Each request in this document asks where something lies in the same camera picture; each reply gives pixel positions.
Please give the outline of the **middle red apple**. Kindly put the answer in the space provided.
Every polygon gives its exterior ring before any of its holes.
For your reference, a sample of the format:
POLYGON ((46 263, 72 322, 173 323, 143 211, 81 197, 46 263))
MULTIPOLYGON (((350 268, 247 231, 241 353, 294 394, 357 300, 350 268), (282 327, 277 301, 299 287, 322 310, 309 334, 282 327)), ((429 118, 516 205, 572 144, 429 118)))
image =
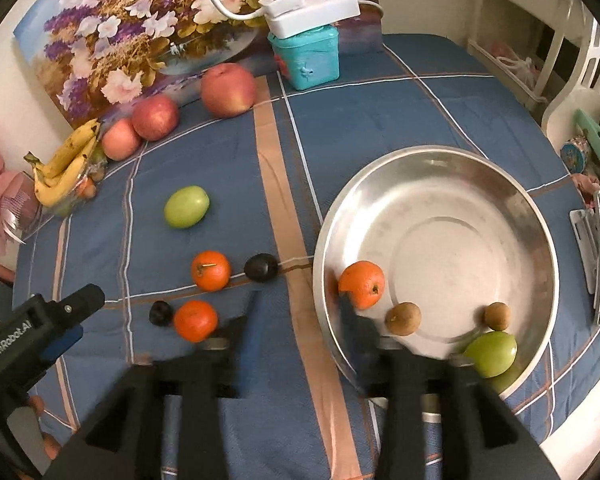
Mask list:
POLYGON ((159 141, 178 125, 180 112, 168 96, 152 96, 134 108, 131 115, 136 133, 149 142, 159 141))

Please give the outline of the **teal plastic box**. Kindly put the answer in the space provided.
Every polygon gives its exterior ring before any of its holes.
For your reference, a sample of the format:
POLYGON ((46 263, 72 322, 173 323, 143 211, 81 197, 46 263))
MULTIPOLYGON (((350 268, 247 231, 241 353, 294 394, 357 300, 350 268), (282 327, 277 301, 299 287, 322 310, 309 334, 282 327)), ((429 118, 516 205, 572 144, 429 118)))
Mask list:
POLYGON ((339 34, 332 25, 307 30, 280 39, 268 34, 280 73, 296 90, 306 90, 337 80, 339 69, 339 34))

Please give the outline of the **clear fruit bag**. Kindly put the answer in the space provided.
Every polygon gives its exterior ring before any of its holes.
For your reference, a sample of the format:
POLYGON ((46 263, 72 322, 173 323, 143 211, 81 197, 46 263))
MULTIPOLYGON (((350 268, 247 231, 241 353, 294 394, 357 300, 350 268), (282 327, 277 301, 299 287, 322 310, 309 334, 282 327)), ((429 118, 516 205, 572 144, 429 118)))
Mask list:
POLYGON ((68 216, 78 203, 84 200, 91 200, 95 197, 97 193, 96 184, 105 177, 107 165, 107 157, 102 151, 100 143, 97 141, 97 146, 87 165, 85 176, 79 180, 74 190, 53 208, 47 209, 39 204, 55 216, 68 216))

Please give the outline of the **round steel plate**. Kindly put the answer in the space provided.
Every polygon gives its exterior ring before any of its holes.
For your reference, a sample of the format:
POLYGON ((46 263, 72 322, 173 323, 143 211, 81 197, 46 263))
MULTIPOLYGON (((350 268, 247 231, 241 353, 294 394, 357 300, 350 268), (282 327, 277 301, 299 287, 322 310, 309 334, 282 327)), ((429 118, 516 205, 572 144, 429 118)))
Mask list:
POLYGON ((358 377, 340 321, 337 283, 347 266, 377 264, 386 287, 367 311, 377 325, 400 302, 422 312, 411 351, 444 359, 483 330, 483 309, 510 309, 517 355, 491 379, 508 398, 540 362, 558 309, 559 272, 550 230, 534 200, 506 171, 459 148, 415 146, 360 170, 330 206, 314 250, 314 306, 343 376, 358 377))

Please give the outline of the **white plastic chair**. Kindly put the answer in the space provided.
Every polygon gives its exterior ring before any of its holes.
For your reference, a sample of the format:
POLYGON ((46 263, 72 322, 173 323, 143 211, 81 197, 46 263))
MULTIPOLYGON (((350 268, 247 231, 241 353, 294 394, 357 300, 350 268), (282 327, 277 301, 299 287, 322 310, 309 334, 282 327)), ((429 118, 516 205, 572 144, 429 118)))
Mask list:
POLYGON ((577 134, 577 110, 600 120, 600 24, 589 10, 584 10, 583 16, 583 36, 576 64, 542 116, 542 131, 556 154, 577 134))

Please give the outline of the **brown longan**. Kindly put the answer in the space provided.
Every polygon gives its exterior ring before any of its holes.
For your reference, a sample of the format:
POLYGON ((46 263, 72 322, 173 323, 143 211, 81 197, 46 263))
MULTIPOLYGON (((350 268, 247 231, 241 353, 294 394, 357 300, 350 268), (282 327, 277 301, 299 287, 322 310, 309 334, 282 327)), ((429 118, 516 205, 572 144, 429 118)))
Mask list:
POLYGON ((504 332, 509 328, 512 310, 504 302, 492 302, 483 310, 483 322, 494 332, 504 332))
POLYGON ((410 336, 422 322, 422 311, 417 304, 401 302, 392 307, 385 316, 385 326, 390 334, 410 336))

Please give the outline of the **floral painting canvas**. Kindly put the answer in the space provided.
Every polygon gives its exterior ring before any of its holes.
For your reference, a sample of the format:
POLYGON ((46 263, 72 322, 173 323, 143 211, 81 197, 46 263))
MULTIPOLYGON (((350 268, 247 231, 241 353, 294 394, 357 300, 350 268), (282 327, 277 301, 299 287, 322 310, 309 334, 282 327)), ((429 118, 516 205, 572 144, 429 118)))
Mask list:
MULTIPOLYGON (((60 114, 73 127, 113 122, 143 98, 195 97, 202 72, 229 60, 253 70, 272 65, 261 0, 36 0, 15 29, 18 47, 60 114)), ((381 34, 378 0, 336 21, 343 52, 373 49, 381 34)))

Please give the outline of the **brown longan right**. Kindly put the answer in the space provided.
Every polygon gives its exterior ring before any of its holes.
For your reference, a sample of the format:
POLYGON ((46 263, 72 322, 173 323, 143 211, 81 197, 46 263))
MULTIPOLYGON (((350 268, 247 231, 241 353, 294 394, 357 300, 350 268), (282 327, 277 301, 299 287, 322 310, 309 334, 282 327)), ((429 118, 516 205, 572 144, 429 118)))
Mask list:
POLYGON ((509 328, 512 310, 504 302, 492 302, 483 310, 483 322, 494 332, 504 332, 509 328))

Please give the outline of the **small pink apple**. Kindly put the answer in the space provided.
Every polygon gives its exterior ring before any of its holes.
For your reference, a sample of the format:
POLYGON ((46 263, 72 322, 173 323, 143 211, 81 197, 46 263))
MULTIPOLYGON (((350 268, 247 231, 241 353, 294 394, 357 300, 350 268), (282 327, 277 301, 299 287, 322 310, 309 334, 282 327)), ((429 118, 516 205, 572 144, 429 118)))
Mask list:
POLYGON ((136 133, 130 118, 122 118, 115 122, 102 136, 102 150, 115 162, 125 160, 133 155, 142 138, 136 133))

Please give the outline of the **orange with stem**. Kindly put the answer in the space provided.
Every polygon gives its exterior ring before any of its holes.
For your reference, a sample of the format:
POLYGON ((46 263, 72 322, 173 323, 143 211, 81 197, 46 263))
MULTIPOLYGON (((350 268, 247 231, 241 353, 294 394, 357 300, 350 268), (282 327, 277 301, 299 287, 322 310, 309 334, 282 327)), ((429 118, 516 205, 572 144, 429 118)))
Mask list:
POLYGON ((220 252, 200 252, 190 266, 194 284, 204 292, 217 292, 230 281, 230 263, 220 252))

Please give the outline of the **yellow banana bunch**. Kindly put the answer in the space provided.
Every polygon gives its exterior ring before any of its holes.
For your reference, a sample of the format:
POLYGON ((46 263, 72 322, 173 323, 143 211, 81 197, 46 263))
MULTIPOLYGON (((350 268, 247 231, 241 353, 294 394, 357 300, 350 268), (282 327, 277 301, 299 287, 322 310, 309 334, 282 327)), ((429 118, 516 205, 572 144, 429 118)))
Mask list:
POLYGON ((97 146, 99 130, 100 122, 97 119, 84 122, 68 136, 46 164, 31 152, 24 155, 23 159, 31 166, 34 195, 43 207, 55 207, 85 176, 97 146))

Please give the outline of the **green fruit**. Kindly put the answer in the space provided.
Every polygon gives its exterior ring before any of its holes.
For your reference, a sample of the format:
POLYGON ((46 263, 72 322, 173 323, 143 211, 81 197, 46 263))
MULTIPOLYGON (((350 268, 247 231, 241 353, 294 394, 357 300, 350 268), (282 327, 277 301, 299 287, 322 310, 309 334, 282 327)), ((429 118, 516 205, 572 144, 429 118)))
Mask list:
POLYGON ((474 363, 482 377, 492 378, 505 373, 513 365, 517 350, 517 341, 513 335, 487 332, 471 341, 463 354, 474 363))
POLYGON ((197 185, 180 188, 163 208, 166 223, 173 229, 188 229, 206 215, 210 207, 207 192, 197 185))

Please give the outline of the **large red apple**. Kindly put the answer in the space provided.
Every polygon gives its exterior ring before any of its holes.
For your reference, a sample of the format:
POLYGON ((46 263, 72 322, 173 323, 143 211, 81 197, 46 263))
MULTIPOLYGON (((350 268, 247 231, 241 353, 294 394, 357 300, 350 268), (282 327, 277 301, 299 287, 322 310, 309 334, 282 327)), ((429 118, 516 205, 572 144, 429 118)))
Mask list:
POLYGON ((256 102, 256 78, 236 63, 222 63, 201 78, 201 101, 215 117, 231 118, 248 112, 256 102))

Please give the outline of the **small dark plum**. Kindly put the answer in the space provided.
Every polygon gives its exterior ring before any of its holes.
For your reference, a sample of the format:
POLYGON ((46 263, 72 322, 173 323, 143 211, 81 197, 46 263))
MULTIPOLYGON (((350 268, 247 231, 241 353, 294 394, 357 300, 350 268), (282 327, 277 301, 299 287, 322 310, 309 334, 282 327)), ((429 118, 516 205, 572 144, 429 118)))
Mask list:
POLYGON ((149 322, 159 327, 168 327, 172 324, 174 311, 170 304, 163 300, 155 301, 149 309, 149 322))

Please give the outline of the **orange in plate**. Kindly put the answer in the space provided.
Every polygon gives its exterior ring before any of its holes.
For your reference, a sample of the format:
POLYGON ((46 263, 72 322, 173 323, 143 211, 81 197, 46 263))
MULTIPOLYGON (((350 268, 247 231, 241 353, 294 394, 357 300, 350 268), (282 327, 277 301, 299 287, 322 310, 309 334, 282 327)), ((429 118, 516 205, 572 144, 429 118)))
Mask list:
POLYGON ((373 262, 360 260, 347 266, 338 280, 338 292, 355 309, 366 310, 378 303, 385 290, 385 275, 373 262))

